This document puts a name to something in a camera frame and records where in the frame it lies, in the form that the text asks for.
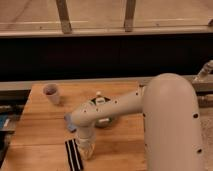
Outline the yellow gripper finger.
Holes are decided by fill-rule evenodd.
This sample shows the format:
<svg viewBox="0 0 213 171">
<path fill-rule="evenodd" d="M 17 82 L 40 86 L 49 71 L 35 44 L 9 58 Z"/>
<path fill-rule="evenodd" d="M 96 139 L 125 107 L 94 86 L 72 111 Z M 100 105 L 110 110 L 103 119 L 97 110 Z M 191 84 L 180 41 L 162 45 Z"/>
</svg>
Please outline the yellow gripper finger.
<svg viewBox="0 0 213 171">
<path fill-rule="evenodd" d="M 88 147 L 79 147 L 79 153 L 84 160 L 90 160 L 95 149 L 94 144 L 90 144 Z"/>
</svg>

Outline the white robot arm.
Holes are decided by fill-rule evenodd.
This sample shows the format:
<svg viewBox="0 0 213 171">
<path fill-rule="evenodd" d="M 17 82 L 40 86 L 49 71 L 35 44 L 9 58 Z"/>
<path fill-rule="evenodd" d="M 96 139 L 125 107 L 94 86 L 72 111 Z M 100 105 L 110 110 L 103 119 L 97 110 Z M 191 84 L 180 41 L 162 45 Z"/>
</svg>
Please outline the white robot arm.
<svg viewBox="0 0 213 171">
<path fill-rule="evenodd" d="M 148 171 L 205 171 L 198 99 L 193 83 L 160 74 L 128 94 L 99 106 L 88 103 L 71 113 L 77 147 L 89 159 L 94 149 L 94 122 L 141 113 Z"/>
</svg>

